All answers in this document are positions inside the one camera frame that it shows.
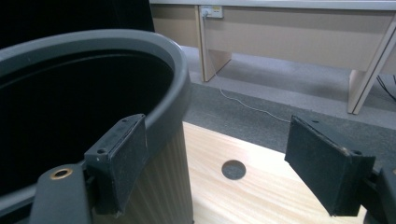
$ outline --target gray carpet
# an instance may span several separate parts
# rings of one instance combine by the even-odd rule
[[[361,146],[365,155],[377,157],[375,169],[396,161],[396,131],[357,121],[338,119],[305,109],[269,102],[235,92],[225,93],[250,106],[265,109],[283,119],[291,115],[319,120]],[[273,119],[224,98],[218,89],[191,84],[191,105],[185,121],[232,137],[285,152],[289,127],[287,122]]]
[[[383,92],[375,90],[375,95],[369,96],[368,104],[365,104],[364,109],[358,116],[349,115],[344,107],[347,104],[347,97],[345,96],[345,94],[347,95],[347,91],[345,90],[347,85],[345,83],[342,84],[344,86],[346,85],[345,87],[335,86],[335,88],[340,91],[335,95],[332,92],[332,88],[327,88],[325,91],[321,90],[321,94],[319,95],[315,93],[316,98],[321,98],[321,100],[316,102],[310,101],[309,97],[312,97],[312,95],[305,97],[307,94],[312,94],[312,92],[307,93],[309,90],[304,90],[306,84],[285,84],[280,87],[278,81],[265,77],[267,79],[269,78],[268,83],[258,81],[259,83],[254,84],[264,87],[266,85],[273,85],[279,92],[287,91],[286,95],[288,96],[290,94],[289,91],[291,91],[291,93],[296,92],[295,94],[301,97],[295,97],[293,99],[293,104],[289,104],[288,99],[284,101],[278,101],[274,98],[265,99],[266,94],[271,94],[271,92],[265,91],[265,88],[261,89],[260,94],[257,93],[258,95],[263,95],[263,97],[254,97],[254,93],[247,93],[247,91],[252,91],[252,89],[249,89],[246,84],[248,81],[254,82],[254,78],[250,79],[251,76],[253,76],[249,76],[250,73],[255,74],[254,76],[256,76],[255,78],[257,80],[263,79],[263,77],[257,77],[257,66],[262,70],[261,66],[263,65],[256,63],[256,65],[253,64],[252,66],[252,60],[249,58],[250,56],[236,55],[236,60],[233,59],[229,62],[214,80],[204,83],[200,81],[200,70],[199,65],[197,65],[198,61],[197,55],[195,55],[195,49],[183,49],[189,59],[192,81],[191,106],[184,118],[185,121],[273,150],[280,152],[286,151],[290,125],[287,122],[274,119],[262,112],[248,109],[238,104],[236,101],[226,99],[220,94],[220,85],[224,90],[232,90],[224,91],[228,96],[235,97],[249,106],[266,110],[282,119],[290,120],[291,115],[301,115],[319,120],[331,126],[337,132],[360,145],[363,154],[375,155],[377,157],[375,169],[380,168],[384,164],[394,165],[394,162],[396,162],[396,131],[393,125],[396,121],[394,117],[396,106],[393,105],[394,103],[390,101]],[[288,62],[280,62],[280,65],[285,65],[285,63]],[[275,71],[275,66],[273,64],[271,66],[271,69]],[[310,64],[300,64],[299,66],[304,66],[305,68],[303,68],[303,70],[312,70],[309,66],[315,66],[315,71],[321,69],[325,72],[327,71],[327,73],[334,73],[333,68],[323,68]],[[345,73],[344,70],[340,69],[335,69],[335,71]],[[282,73],[285,73],[285,71],[282,72],[281,66],[279,66],[279,73],[280,74],[277,76],[281,76]],[[344,76],[345,74],[342,74],[338,77],[345,79]],[[326,80],[326,82],[329,81],[338,82],[339,80],[337,80],[337,76],[335,76],[335,80]],[[287,83],[288,80],[284,79],[280,82]],[[313,82],[311,86],[315,88],[315,82],[320,83],[321,80],[320,78],[311,78],[310,82]],[[379,98],[385,103],[375,99],[375,97],[378,97],[378,94],[380,95]],[[335,101],[336,104],[331,104],[329,99],[326,99],[329,98],[329,95],[332,95],[332,97],[330,97],[332,99],[330,100]]]

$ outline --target desk leg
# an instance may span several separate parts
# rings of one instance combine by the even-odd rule
[[[349,99],[347,112],[358,114],[376,78],[382,70],[396,43],[396,15],[369,65],[367,71],[353,70],[349,76]]]
[[[205,37],[205,23],[200,7],[195,8],[198,27],[198,50],[201,63],[202,81],[209,81],[232,58],[231,52],[209,49],[209,40]]]

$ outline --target white desk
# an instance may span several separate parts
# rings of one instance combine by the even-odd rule
[[[180,45],[197,47],[203,80],[231,52],[352,70],[348,113],[358,114],[379,73],[396,74],[396,1],[151,0],[155,28]],[[200,5],[220,5],[206,19]]]

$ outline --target black curtain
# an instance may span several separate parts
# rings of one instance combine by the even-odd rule
[[[149,0],[1,0],[0,49],[95,29],[154,32]]]

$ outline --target wooden panel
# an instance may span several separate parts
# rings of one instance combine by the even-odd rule
[[[212,78],[227,62],[231,60],[233,54],[227,51],[208,49],[203,18],[198,14],[196,20],[198,21],[200,33],[198,50],[200,55],[202,81],[209,81],[210,78]]]
[[[318,199],[284,161],[284,154],[184,123],[194,220],[204,223],[362,223],[358,217],[329,217]],[[230,180],[228,160],[247,174]]]
[[[175,40],[179,45],[198,47],[195,6],[151,5],[156,33]]]
[[[286,7],[357,10],[396,10],[396,1],[373,0],[149,0],[154,4],[217,5],[233,7]]]
[[[381,73],[396,75],[396,48],[393,48]]]
[[[349,113],[358,114],[361,107],[369,94],[370,89],[376,82],[376,78],[383,70],[386,62],[391,62],[389,55],[394,51],[396,44],[396,15],[384,35],[377,52],[369,65],[367,71],[352,70],[349,76],[349,96],[348,109]]]
[[[206,19],[210,49],[366,71],[392,12],[224,7]]]

